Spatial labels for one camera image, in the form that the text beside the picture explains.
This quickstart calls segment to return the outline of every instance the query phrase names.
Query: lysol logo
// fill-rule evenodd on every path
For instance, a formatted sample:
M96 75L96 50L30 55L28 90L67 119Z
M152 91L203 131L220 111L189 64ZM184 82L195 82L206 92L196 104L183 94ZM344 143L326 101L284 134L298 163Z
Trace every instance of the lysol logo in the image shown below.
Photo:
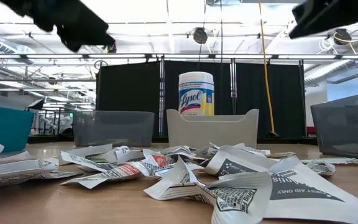
M180 113L189 109L200 108L202 94L203 92L201 90L190 90L183 94L180 98Z

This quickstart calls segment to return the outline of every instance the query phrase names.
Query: black curtain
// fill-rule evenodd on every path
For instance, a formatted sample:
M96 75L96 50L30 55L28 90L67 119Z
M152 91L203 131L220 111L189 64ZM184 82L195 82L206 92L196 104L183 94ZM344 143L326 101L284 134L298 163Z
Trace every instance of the black curtain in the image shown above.
M179 105L179 75L186 72L208 72L214 77L214 113L215 115L230 115L232 111L231 100L231 73L230 64L209 62L175 62L165 61L165 110L178 109ZM167 113L164 111L164 136L168 136Z
M160 62L101 67L97 78L96 110L154 113L153 137L159 136Z
M258 138L271 132L264 65L237 63L237 114L259 109ZM303 67L269 65L268 84L275 132L283 138L306 136Z

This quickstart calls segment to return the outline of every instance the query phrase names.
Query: lysol wipes container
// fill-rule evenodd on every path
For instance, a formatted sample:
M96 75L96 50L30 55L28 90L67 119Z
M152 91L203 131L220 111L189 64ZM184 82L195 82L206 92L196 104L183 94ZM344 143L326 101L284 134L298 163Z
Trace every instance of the lysol wipes container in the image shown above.
M214 115L214 77L206 72L179 75L179 99L182 115Z

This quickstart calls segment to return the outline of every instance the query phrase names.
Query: white container lid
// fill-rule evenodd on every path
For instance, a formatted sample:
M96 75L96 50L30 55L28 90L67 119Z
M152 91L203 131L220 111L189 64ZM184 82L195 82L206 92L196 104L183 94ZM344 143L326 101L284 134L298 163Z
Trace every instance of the white container lid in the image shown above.
M208 72L186 72L179 75L179 84L186 82L214 83L214 77Z

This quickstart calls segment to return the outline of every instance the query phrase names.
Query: wooden table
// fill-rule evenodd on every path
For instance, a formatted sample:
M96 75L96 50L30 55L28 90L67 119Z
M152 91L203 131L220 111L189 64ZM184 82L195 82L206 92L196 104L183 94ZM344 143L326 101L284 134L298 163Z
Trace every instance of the wooden table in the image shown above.
M272 152L293 151L300 159L322 157L316 146L258 145ZM27 150L39 159L73 149L73 144L34 144ZM78 170L76 166L62 166ZM343 190L358 197L358 166L337 166L328 178ZM155 181L136 179L104 183L93 190L81 186L61 186L63 180L33 180L0 188L0 224L90 224L90 223L211 223L212 206L192 200L161 202L142 190ZM298 220L264 220L262 223L318 223Z

